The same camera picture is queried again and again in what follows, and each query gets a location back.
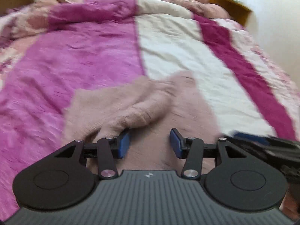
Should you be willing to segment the pink knitted cardigan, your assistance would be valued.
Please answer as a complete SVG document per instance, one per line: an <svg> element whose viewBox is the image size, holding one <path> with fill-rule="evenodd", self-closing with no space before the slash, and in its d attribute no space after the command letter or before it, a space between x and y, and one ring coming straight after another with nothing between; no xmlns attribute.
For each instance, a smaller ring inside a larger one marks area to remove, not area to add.
<svg viewBox="0 0 300 225"><path fill-rule="evenodd" d="M184 165L174 154L169 133L214 143L220 130L216 117L200 94L190 71L162 80L145 76L131 83L98 90L78 89L64 114L61 143L95 143L131 131L126 156L117 161L123 170L177 170Z"/></svg>

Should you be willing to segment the pink purple patchwork bedspread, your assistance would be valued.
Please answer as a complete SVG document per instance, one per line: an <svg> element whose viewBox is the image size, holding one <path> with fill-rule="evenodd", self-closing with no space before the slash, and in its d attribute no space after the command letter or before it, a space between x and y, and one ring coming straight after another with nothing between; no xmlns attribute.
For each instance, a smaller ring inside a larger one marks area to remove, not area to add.
<svg viewBox="0 0 300 225"><path fill-rule="evenodd" d="M221 132L299 139L299 93L230 19L160 0L32 5L1 18L1 219L18 208L18 172L63 142L77 89L192 71Z"/></svg>

